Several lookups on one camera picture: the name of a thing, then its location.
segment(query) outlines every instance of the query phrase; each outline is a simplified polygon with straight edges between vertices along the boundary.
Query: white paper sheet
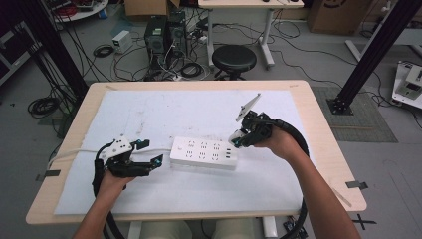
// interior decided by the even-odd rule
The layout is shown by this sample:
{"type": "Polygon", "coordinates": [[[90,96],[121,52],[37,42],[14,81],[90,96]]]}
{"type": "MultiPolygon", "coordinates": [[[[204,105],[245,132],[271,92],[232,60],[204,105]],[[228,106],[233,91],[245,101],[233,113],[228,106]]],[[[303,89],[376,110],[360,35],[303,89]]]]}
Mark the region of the white paper sheet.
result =
{"type": "MultiPolygon", "coordinates": [[[[130,141],[150,139],[152,148],[170,149],[176,136],[227,140],[240,128],[240,106],[261,93],[252,108],[304,133],[287,91],[110,91],[88,130],[83,148],[98,150],[121,134],[130,141]]],[[[263,148],[239,149],[234,171],[171,165],[169,151],[134,154],[149,161],[164,154],[163,165],[131,182],[113,213],[190,213],[299,210],[302,193],[289,165],[263,148]]],[[[96,154],[78,153],[55,214],[85,214],[94,199],[96,154]]]]}

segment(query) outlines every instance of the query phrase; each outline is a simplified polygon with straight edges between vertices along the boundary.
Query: black pole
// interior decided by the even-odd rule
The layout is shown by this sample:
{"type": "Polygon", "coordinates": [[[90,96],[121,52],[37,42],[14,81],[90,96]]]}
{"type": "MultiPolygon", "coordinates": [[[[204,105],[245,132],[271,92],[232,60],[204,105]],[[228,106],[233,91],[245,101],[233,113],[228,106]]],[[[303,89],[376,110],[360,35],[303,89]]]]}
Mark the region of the black pole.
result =
{"type": "Polygon", "coordinates": [[[400,0],[396,3],[343,89],[334,100],[327,100],[333,114],[341,115],[349,110],[357,93],[421,6],[422,0],[400,0]]]}
{"type": "Polygon", "coordinates": [[[77,97],[77,105],[80,105],[87,94],[88,86],[69,55],[62,39],[53,28],[46,9],[40,1],[18,0],[16,1],[16,7],[18,8],[17,10],[21,11],[25,24],[28,25],[35,38],[41,42],[74,92],[77,97]]]}

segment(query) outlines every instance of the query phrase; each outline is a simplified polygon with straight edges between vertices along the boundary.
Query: chair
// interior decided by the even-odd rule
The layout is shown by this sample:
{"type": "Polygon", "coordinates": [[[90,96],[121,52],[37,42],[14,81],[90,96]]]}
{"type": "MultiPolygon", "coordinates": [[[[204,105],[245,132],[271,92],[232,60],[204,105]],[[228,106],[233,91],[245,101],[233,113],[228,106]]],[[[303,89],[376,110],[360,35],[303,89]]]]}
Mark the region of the chair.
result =
{"type": "Polygon", "coordinates": [[[212,62],[214,66],[220,69],[214,76],[215,81],[224,81],[227,77],[229,77],[230,81],[236,81],[238,79],[245,80],[240,75],[255,67],[257,56],[246,47],[225,45],[214,51],[212,62]]]}

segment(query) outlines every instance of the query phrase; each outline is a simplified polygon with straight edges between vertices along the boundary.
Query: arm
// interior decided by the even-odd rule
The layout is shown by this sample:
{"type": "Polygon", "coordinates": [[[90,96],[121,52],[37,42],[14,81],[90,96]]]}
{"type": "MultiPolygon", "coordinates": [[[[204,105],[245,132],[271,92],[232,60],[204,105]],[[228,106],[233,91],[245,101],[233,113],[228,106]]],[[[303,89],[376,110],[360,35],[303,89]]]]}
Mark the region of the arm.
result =
{"type": "Polygon", "coordinates": [[[111,211],[124,186],[132,180],[133,177],[119,178],[114,177],[109,171],[105,172],[99,194],[75,233],[74,239],[102,238],[106,216],[111,211]]]}
{"type": "Polygon", "coordinates": [[[288,133],[273,126],[272,136],[255,147],[269,148],[292,167],[301,186],[316,238],[360,238],[331,188],[288,133]]]}

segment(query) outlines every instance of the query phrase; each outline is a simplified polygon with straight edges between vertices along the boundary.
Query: white plastic part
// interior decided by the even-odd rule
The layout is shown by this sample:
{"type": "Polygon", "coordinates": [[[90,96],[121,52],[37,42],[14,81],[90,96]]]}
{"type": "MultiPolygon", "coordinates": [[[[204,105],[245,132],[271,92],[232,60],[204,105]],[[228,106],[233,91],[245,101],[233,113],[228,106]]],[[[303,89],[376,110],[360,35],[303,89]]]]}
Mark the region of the white plastic part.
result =
{"type": "Polygon", "coordinates": [[[237,149],[229,142],[192,137],[176,137],[170,161],[191,166],[234,170],[237,149]]]}
{"type": "Polygon", "coordinates": [[[263,217],[264,237],[265,238],[279,238],[277,233],[276,217],[263,217]]]}
{"type": "Polygon", "coordinates": [[[251,99],[248,103],[246,103],[244,106],[242,106],[238,117],[236,118],[236,121],[241,120],[254,106],[254,104],[258,101],[258,99],[261,97],[261,93],[258,93],[257,96],[255,96],[253,99],[251,99]]]}
{"type": "Polygon", "coordinates": [[[235,138],[238,138],[238,137],[243,137],[243,136],[245,136],[245,134],[238,129],[235,132],[233,132],[232,135],[229,136],[229,143],[232,144],[232,145],[234,145],[234,143],[232,142],[232,140],[235,139],[235,138]]]}
{"type": "Polygon", "coordinates": [[[142,230],[142,221],[131,221],[127,239],[139,239],[142,230]]]}
{"type": "Polygon", "coordinates": [[[116,155],[122,154],[124,152],[131,151],[131,145],[129,140],[125,136],[121,136],[118,139],[114,141],[114,143],[107,147],[102,155],[102,159],[109,159],[111,157],[114,157],[116,155]]]}

